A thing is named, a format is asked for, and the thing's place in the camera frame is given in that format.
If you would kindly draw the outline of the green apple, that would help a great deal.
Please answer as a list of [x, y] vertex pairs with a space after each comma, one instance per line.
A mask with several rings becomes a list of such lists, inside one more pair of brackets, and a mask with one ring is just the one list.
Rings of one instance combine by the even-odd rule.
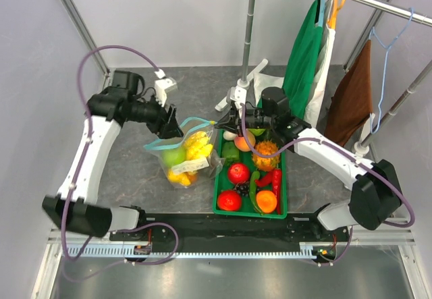
[[166, 149], [162, 152], [163, 162], [167, 167], [173, 167], [186, 160], [186, 149], [182, 146]]

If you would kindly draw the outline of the clear zip top bag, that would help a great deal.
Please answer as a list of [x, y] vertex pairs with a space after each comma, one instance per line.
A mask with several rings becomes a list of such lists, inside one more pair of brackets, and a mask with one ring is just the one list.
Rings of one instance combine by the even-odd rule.
[[174, 188], [190, 188], [214, 178], [222, 170], [225, 159], [215, 150], [215, 124], [215, 121], [189, 117], [180, 124], [183, 137], [157, 139], [144, 145], [145, 151], [158, 158]]

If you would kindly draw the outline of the yellow banana bunch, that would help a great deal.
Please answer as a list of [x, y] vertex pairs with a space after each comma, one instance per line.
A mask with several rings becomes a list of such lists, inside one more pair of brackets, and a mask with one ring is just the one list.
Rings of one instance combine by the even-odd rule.
[[210, 139], [207, 132], [197, 131], [183, 141], [182, 146], [186, 149], [186, 160], [191, 161], [209, 157], [213, 150]]

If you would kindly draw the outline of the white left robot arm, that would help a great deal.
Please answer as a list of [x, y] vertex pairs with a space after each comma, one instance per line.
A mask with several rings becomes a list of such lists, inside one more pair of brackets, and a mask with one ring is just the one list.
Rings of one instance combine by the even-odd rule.
[[56, 196], [46, 196], [44, 212], [63, 232], [102, 238], [108, 232], [123, 230], [133, 240], [142, 240], [148, 233], [145, 212], [136, 206], [106, 208], [97, 205], [99, 184], [107, 157], [127, 121], [144, 123], [160, 139], [183, 135], [177, 120], [176, 107], [167, 102], [176, 81], [162, 78], [155, 81], [149, 100], [141, 100], [138, 85], [142, 76], [116, 70], [112, 84], [94, 94], [87, 102], [90, 117], [72, 166]]

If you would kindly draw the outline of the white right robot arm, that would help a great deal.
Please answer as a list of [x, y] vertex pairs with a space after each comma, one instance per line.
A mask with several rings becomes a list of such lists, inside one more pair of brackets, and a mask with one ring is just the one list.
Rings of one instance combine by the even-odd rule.
[[335, 229], [349, 225], [375, 230], [388, 224], [390, 216], [406, 202], [390, 162], [374, 163], [328, 140], [292, 114], [282, 88], [264, 89], [260, 107], [247, 108], [246, 90], [240, 87], [232, 88], [226, 100], [230, 109], [216, 123], [217, 129], [244, 136], [249, 128], [264, 128], [270, 132], [275, 146], [263, 151], [253, 146], [254, 155], [274, 159], [289, 149], [320, 165], [351, 190], [349, 201], [325, 205], [316, 212], [317, 219], [309, 223], [314, 239], [326, 240]]

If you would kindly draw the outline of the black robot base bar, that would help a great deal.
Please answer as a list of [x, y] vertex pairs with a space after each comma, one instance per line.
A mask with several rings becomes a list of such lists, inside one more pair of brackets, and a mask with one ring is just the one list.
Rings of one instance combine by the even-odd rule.
[[167, 223], [178, 233], [178, 252], [287, 252], [300, 243], [338, 244], [348, 228], [326, 231], [312, 213], [289, 213], [284, 219], [237, 217], [210, 213], [143, 214], [138, 227]]

